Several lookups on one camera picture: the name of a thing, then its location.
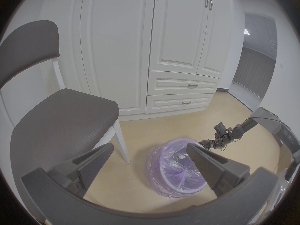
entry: gray chair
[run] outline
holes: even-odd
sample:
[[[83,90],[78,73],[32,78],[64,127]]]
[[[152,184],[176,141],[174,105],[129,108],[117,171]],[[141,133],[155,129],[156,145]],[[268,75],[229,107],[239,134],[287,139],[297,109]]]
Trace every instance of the gray chair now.
[[[118,122],[118,104],[97,96],[64,89],[57,63],[58,28],[52,21],[27,23],[14,30],[0,46],[0,89],[12,77],[40,62],[52,59],[62,88],[47,97],[15,126],[10,142],[13,178],[22,201],[39,221],[45,221],[22,183],[21,176],[41,167],[76,157],[114,136],[126,162],[128,151]]]

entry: white wardrobe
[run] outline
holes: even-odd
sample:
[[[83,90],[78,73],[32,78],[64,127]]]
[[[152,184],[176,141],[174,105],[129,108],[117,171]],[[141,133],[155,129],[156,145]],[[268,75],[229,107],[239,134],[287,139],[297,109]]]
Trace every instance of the white wardrobe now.
[[[227,61],[232,3],[47,0],[40,19],[58,25],[66,86],[116,101],[122,121],[209,105]]]

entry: chair backrest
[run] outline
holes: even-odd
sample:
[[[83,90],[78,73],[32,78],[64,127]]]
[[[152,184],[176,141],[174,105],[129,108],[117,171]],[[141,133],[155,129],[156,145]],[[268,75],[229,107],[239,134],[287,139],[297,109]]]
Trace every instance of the chair backrest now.
[[[0,46],[0,89],[18,73],[55,57],[59,57],[59,41],[54,22],[40,20],[20,26]]]

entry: chair leg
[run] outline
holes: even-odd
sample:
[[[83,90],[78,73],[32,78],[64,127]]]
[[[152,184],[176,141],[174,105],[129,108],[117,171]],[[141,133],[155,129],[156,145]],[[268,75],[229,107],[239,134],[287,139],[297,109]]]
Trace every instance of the chair leg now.
[[[115,129],[114,139],[115,139],[116,145],[117,145],[118,149],[120,150],[120,152],[122,153],[122,156],[125,159],[125,161],[127,163],[130,163],[130,157],[129,157],[128,150],[127,150],[124,138],[123,138],[119,120],[117,119],[117,121],[115,121],[115,123],[112,126]]]

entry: doorway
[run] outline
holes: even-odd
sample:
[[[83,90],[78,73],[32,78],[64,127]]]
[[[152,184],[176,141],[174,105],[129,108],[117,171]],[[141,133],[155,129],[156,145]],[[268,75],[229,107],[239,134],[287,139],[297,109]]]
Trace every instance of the doorway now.
[[[275,20],[246,13],[242,53],[228,92],[251,111],[260,106],[267,92],[276,56]]]

